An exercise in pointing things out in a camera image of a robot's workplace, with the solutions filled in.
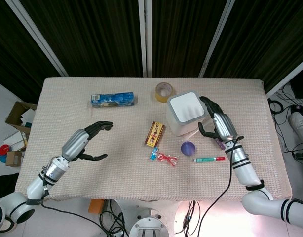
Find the purple ball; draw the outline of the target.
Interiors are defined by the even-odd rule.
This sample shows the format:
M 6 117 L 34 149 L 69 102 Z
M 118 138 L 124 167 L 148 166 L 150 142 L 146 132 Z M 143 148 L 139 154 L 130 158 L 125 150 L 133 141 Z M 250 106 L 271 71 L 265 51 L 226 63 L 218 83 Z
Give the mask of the purple ball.
M 181 152 L 185 155 L 185 156 L 193 156 L 195 155 L 195 145 L 194 143 L 190 142 L 190 141 L 185 141 L 182 145 L 181 145 Z

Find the white shoe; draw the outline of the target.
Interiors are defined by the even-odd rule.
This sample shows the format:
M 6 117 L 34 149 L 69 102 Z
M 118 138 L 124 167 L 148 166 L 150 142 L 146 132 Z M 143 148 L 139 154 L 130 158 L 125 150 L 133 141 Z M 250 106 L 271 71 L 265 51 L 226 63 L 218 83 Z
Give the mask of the white shoe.
M 299 139 L 303 142 L 303 116 L 299 112 L 290 114 L 289 124 L 297 134 Z

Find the blue rectangular carton box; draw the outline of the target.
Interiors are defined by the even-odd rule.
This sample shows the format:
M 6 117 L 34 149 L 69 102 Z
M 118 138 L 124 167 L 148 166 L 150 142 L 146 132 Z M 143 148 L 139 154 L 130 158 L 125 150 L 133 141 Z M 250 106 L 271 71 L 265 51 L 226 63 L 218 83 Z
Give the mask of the blue rectangular carton box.
M 133 92 L 114 94 L 93 94 L 90 103 L 93 107 L 123 107 L 134 105 L 135 97 Z

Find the yellowish tape roll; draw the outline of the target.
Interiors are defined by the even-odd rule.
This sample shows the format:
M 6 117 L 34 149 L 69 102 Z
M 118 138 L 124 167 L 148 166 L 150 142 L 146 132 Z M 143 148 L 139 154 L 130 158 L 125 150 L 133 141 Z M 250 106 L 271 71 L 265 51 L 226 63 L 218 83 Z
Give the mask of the yellowish tape roll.
M 158 102 L 166 103 L 167 100 L 175 94 L 171 84 L 166 82 L 159 83 L 155 88 L 155 97 Z

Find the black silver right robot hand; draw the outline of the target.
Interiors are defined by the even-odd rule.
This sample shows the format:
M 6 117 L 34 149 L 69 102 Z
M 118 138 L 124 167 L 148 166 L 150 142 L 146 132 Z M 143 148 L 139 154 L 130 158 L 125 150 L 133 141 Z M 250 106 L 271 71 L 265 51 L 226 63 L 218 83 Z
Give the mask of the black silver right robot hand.
M 213 121 L 214 124 L 214 132 L 207 132 L 204 130 L 203 124 L 201 122 L 198 123 L 198 128 L 200 133 L 204 137 L 212 138 L 212 139 L 218 139 L 220 142 L 227 143 L 232 140 L 242 140 L 244 136 L 238 136 L 235 127 L 233 126 L 233 123 L 229 116 L 223 112 L 221 107 L 211 101 L 209 98 L 205 96 L 200 96 L 200 101 L 202 101 L 207 111 L 210 115 L 210 118 Z

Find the white partition frame post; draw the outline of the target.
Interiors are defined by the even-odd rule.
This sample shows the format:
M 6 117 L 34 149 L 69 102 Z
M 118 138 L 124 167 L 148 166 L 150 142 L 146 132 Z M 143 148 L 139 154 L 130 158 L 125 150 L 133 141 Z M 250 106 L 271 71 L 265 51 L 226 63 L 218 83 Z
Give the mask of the white partition frame post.
M 143 77 L 152 77 L 152 0 L 138 0 Z
M 46 41 L 43 34 L 40 32 L 33 19 L 30 17 L 24 6 L 19 0 L 5 0 L 6 4 L 13 11 L 18 20 L 22 23 L 24 28 L 39 46 L 41 51 L 47 57 L 49 62 L 53 65 L 58 74 L 62 77 L 68 77 L 69 74 L 65 70 L 64 66 Z
M 291 72 L 289 72 L 286 77 L 284 77 L 280 82 L 278 82 L 269 92 L 267 92 L 266 97 L 267 98 L 271 97 L 274 93 L 276 93 L 280 88 L 282 88 L 285 84 L 287 84 L 302 70 L 303 70 L 303 61 L 297 67 L 295 67 Z
M 223 12 L 221 14 L 220 20 L 217 24 L 215 33 L 214 33 L 213 38 L 211 40 L 211 43 L 210 43 L 210 46 L 208 48 L 207 54 L 205 56 L 204 62 L 202 64 L 201 70 L 199 72 L 199 75 L 198 75 L 199 78 L 204 77 L 204 74 L 205 74 L 206 69 L 209 65 L 209 61 L 211 59 L 211 56 L 212 56 L 212 54 L 214 52 L 214 49 L 215 49 L 215 47 L 216 47 L 216 45 L 217 45 L 217 43 L 220 39 L 221 33 L 224 29 L 224 26 L 225 26 L 225 24 L 228 20 L 228 17 L 231 13 L 231 10 L 232 10 L 235 2 L 236 2 L 236 0 L 227 0 L 226 1 L 225 7 L 224 7 Z

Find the red round disc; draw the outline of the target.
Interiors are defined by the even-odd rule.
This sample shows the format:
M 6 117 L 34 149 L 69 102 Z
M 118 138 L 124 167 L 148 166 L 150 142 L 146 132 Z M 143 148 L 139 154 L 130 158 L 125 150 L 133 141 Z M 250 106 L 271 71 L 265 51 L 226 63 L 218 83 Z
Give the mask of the red round disc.
M 7 158 L 7 153 L 11 151 L 11 147 L 4 144 L 0 147 L 0 161 L 5 163 Z

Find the orange block under table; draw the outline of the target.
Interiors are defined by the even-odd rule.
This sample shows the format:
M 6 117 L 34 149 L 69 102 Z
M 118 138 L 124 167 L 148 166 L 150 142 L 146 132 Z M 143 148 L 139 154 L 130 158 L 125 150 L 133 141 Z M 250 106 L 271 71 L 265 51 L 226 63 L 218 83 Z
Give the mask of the orange block under table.
M 105 200 L 104 199 L 92 199 L 88 208 L 88 213 L 91 214 L 101 214 L 104 209 Z

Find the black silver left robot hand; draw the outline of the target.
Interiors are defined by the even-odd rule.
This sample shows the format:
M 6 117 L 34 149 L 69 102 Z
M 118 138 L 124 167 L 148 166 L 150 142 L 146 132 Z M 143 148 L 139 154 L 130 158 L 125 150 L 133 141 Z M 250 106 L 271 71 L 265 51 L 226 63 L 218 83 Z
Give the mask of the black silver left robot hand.
M 100 131 L 109 131 L 112 127 L 113 123 L 110 121 L 98 121 L 85 129 L 77 130 L 63 145 L 62 157 L 69 162 L 76 161 L 78 159 L 88 161 L 100 161 L 105 159 L 108 156 L 107 154 L 102 154 L 100 156 L 85 154 L 85 147 Z

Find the green red marker pen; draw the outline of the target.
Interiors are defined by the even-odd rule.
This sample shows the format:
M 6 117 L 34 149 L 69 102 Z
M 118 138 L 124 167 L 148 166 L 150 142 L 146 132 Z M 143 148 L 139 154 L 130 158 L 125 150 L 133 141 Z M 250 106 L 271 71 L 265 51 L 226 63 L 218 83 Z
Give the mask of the green red marker pen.
M 204 162 L 214 162 L 214 161 L 223 161 L 223 160 L 226 160 L 226 157 L 196 158 L 193 159 L 193 162 L 204 163 Z

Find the beige woven tablecloth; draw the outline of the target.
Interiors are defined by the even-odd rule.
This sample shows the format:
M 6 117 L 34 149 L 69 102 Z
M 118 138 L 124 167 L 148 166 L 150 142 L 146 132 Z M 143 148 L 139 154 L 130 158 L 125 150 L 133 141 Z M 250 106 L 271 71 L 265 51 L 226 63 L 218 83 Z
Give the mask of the beige woven tablecloth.
M 167 105 L 155 98 L 155 87 L 163 81 L 177 93 L 193 90 L 218 103 L 237 133 L 244 136 L 241 144 L 272 196 L 292 195 L 263 82 L 221 78 L 47 78 L 15 189 L 25 193 L 78 129 L 111 121 L 112 129 L 99 132 L 85 149 L 92 156 L 108 156 L 97 162 L 70 163 L 49 198 L 204 200 L 225 191 L 224 199 L 240 200 L 247 190 L 230 173 L 229 162 L 194 163 L 181 153 L 183 139 L 169 127 L 158 145 L 161 152 L 179 156 L 176 166 L 149 160 L 152 149 L 144 142 L 150 126 L 154 121 L 167 123 Z M 90 103 L 93 94 L 124 92 L 134 93 L 134 105 L 98 108 Z

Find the white small trash bin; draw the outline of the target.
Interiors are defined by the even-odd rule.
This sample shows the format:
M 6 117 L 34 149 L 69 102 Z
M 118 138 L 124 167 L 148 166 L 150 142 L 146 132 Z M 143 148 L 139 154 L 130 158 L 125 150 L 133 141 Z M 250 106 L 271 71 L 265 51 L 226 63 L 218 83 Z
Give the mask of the white small trash bin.
M 167 100 L 166 120 L 175 136 L 198 129 L 198 123 L 207 115 L 207 107 L 195 91 L 183 92 Z

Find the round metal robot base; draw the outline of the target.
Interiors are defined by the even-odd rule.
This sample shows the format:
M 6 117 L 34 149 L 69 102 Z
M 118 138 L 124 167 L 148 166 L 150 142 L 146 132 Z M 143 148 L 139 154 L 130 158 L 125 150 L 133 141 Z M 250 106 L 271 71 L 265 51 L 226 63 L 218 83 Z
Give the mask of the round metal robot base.
M 135 215 L 128 237 L 169 237 L 166 219 L 153 209 L 144 209 Z

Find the red yellow snack box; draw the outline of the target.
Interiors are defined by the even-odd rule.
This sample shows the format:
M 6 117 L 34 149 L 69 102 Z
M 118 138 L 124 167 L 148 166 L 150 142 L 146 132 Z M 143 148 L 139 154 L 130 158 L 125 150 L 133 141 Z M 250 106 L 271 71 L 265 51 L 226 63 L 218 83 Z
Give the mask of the red yellow snack box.
M 144 144 L 152 148 L 157 147 L 163 136 L 165 128 L 166 126 L 164 124 L 154 121 L 150 126 Z

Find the clear plastic straw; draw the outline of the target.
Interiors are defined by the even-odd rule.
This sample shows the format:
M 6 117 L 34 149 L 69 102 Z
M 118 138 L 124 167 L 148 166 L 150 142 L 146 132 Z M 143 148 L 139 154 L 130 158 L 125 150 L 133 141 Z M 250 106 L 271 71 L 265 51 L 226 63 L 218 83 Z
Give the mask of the clear plastic straw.
M 196 130 L 194 130 L 194 131 L 192 131 L 192 132 L 189 132 L 189 133 L 187 133 L 185 136 L 184 136 L 184 139 L 185 140 L 188 140 L 188 139 L 190 139 L 191 137 L 193 137 L 195 134 L 197 134 L 199 132 L 199 129 L 196 129 Z

